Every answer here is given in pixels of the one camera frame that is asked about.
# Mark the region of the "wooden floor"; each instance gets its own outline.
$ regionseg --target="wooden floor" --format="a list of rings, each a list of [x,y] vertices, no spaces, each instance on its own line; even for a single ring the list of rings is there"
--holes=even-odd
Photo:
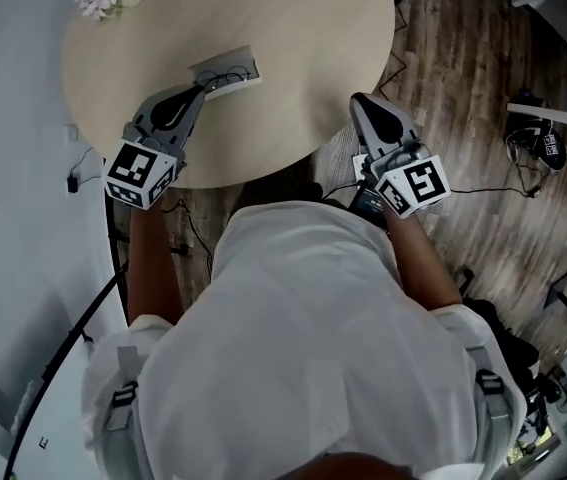
[[[398,30],[397,13],[393,53],[407,68],[383,93],[412,116],[430,150],[441,156],[452,188],[518,188],[502,142],[506,103],[527,87],[553,108],[567,110],[564,45],[542,20],[512,8],[509,0],[404,0],[399,7],[407,27]],[[400,66],[391,57],[383,81]],[[567,143],[567,127],[557,129]],[[316,180],[326,191],[353,180],[356,151],[349,127],[314,155]],[[183,198],[214,247],[239,190],[171,189],[165,207]],[[352,189],[339,197],[347,202]],[[117,205],[115,215],[127,234],[128,210]],[[549,284],[567,272],[567,166],[548,178],[537,199],[514,192],[453,194],[421,217],[459,281],[465,267],[476,273],[469,295],[491,300],[506,325],[541,350],[546,368],[560,361],[567,310],[555,305],[543,312],[542,305]],[[189,306],[209,282],[206,255],[182,209],[167,219],[173,245],[192,247],[188,256],[175,256]],[[125,244],[120,255],[126,259]]]

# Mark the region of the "round wooden table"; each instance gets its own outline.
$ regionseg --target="round wooden table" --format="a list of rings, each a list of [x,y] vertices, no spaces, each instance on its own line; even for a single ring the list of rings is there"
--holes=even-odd
[[[206,102],[177,186],[213,188],[309,155],[371,92],[394,35],[393,0],[143,0],[102,22],[77,11],[63,42],[65,96],[103,156],[143,100],[192,83],[188,67],[251,45],[260,85]]]

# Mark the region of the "white t-shirt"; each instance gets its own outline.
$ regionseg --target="white t-shirt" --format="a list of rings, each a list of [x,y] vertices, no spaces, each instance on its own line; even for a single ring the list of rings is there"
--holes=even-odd
[[[316,203],[245,208],[212,277],[176,327],[137,319],[99,343],[86,373],[89,441],[116,347],[148,356],[138,417],[156,480],[275,479],[343,451],[423,478],[470,463],[479,428],[466,348],[477,344],[514,393],[516,437],[525,402],[487,324],[408,298],[389,240],[366,221]],[[481,467],[464,471],[448,477]]]

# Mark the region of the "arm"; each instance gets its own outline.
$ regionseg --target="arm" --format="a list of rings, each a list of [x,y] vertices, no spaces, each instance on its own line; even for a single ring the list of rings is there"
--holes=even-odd
[[[385,203],[384,213],[405,294],[428,311],[462,304],[459,289],[418,219],[412,215],[401,220]]]
[[[183,304],[160,202],[149,210],[132,210],[129,284],[130,323],[141,315],[158,315],[176,325]]]

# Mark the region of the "table top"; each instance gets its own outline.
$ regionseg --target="table top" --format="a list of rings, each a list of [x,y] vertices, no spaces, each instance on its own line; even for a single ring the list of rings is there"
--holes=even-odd
[[[77,11],[62,76],[74,121],[107,157],[143,100],[192,83],[188,67],[251,45],[262,83],[208,101],[177,186],[213,188],[309,155],[376,87],[392,47],[393,0],[143,0],[115,19]]]

